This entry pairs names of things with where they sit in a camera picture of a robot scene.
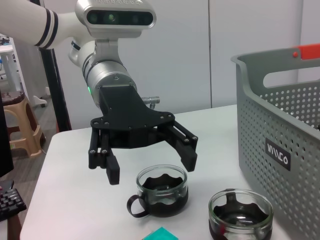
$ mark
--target white table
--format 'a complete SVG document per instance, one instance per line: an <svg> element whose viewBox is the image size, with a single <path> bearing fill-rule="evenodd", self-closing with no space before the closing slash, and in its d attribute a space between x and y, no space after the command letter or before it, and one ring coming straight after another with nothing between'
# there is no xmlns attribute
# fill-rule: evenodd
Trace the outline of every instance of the white table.
<svg viewBox="0 0 320 240"><path fill-rule="evenodd" d="M10 91L21 91L21 85L17 74L17 68L12 57L14 49L12 45L1 45L0 46L0 57L2 60L3 68L5 71L6 78L10 86Z"/></svg>
<svg viewBox="0 0 320 240"><path fill-rule="evenodd" d="M158 164L183 167L171 146L162 142L114 149L120 185L111 186L105 170L88 168L91 129L73 130L51 140L21 240L141 240L160 227L180 240L211 240L210 198L227 188L249 188L238 165L237 107L182 113L176 119L199 137L195 171L188 173L189 200L182 213L137 219L126 208L128 198L137 192L141 170ZM275 220L272 240L289 239Z"/></svg>

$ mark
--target glass cup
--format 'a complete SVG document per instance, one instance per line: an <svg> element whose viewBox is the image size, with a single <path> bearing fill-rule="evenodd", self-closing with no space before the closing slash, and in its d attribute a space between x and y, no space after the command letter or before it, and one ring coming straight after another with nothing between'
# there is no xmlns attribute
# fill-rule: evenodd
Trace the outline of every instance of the glass cup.
<svg viewBox="0 0 320 240"><path fill-rule="evenodd" d="M262 195L226 189L209 202L209 230L214 240L270 240L274 210Z"/></svg>
<svg viewBox="0 0 320 240"><path fill-rule="evenodd" d="M136 177L137 195L127 202L129 213L135 218L146 215L171 217L178 214L186 205L189 197L187 174L180 167L173 165L155 165L142 170ZM144 211L132 213L135 200Z"/></svg>

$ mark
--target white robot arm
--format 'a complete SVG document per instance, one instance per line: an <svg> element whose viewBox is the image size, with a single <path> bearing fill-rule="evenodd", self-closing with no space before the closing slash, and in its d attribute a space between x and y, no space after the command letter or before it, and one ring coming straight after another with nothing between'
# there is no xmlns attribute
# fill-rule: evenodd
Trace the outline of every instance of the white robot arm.
<svg viewBox="0 0 320 240"><path fill-rule="evenodd" d="M139 96L118 54L119 38L137 38L155 23L156 14L144 0L78 0L75 12L66 14L27 0L0 0L1 34L44 49L73 37L68 56L80 67L103 113L91 121L89 168L106 169L112 185L120 179L112 148L140 148L166 141L189 172L196 166L198 138L177 123L172 113L153 110L158 97Z"/></svg>
<svg viewBox="0 0 320 240"><path fill-rule="evenodd" d="M57 14L27 0L0 0L0 33L44 49L68 37L80 46L94 40L74 12Z"/></svg>

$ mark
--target keyboard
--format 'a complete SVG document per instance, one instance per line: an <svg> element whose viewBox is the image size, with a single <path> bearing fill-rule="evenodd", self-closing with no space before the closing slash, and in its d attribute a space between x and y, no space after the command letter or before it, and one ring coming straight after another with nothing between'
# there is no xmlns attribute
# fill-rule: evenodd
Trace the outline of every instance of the keyboard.
<svg viewBox="0 0 320 240"><path fill-rule="evenodd" d="M0 222L27 209L17 189L0 193Z"/></svg>

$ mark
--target gray plastic basket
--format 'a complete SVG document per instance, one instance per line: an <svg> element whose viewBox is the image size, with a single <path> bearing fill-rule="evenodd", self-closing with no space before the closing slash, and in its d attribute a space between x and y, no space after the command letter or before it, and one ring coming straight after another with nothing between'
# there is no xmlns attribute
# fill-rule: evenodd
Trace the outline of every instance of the gray plastic basket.
<svg viewBox="0 0 320 240"><path fill-rule="evenodd" d="M302 59L300 48L288 48L232 61L240 168L276 216L290 220L308 240L319 240L320 80L269 88L263 81L269 73L320 67L320 58Z"/></svg>

